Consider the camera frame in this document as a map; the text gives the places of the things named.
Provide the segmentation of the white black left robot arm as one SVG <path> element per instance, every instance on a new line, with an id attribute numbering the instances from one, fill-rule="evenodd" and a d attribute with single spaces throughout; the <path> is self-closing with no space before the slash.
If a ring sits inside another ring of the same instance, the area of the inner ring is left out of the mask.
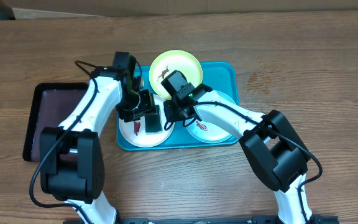
<path id="1" fill-rule="evenodd" d="M 117 110 L 125 122 L 138 121 L 155 113 L 151 93 L 140 87 L 135 76 L 139 62 L 129 65 L 95 66 L 89 87 L 73 112 L 56 128 L 40 133 L 40 164 L 29 187 L 34 204 L 36 178 L 44 193 L 58 202 L 55 208 L 71 207 L 83 223 L 119 223 L 117 210 L 104 192 L 104 161 L 99 136 L 109 115 Z"/>

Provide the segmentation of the green white sponge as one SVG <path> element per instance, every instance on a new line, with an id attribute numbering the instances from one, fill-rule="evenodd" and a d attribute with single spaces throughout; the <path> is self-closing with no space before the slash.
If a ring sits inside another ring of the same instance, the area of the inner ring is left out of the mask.
<path id="1" fill-rule="evenodd" d="M 162 131 L 161 119 L 160 119 L 160 106 L 155 106 L 155 114 L 150 114 L 145 117 L 145 132 L 147 134 L 159 133 Z"/>

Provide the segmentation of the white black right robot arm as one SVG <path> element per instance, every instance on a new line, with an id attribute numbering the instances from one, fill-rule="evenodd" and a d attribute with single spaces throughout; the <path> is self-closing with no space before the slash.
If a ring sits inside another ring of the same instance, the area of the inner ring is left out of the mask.
<path id="1" fill-rule="evenodd" d="M 310 223 L 305 184 L 307 163 L 314 159 L 286 117 L 242 108 L 200 84 L 164 84 L 172 97 L 164 104 L 169 123 L 197 119 L 214 124 L 238 139 L 258 179 L 275 194 L 282 223 Z"/>

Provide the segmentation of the white plate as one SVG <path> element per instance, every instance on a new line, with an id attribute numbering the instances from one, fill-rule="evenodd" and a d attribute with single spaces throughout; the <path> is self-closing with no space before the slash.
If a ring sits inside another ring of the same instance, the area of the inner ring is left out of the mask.
<path id="1" fill-rule="evenodd" d="M 168 137 L 173 132 L 175 125 L 173 124 L 168 131 L 164 130 L 164 125 L 166 122 L 166 117 L 163 113 L 163 102 L 164 98 L 153 94 L 154 102 L 156 105 L 160 107 L 160 125 L 161 131 L 154 133 L 146 132 L 146 122 L 145 119 L 149 118 L 149 116 L 143 116 L 138 121 L 124 122 L 122 119 L 117 119 L 117 127 L 119 131 L 117 132 L 117 141 L 125 139 L 129 146 L 123 146 L 122 148 L 126 148 L 128 150 L 135 149 L 137 147 L 147 148 L 158 146 L 168 139 Z"/>

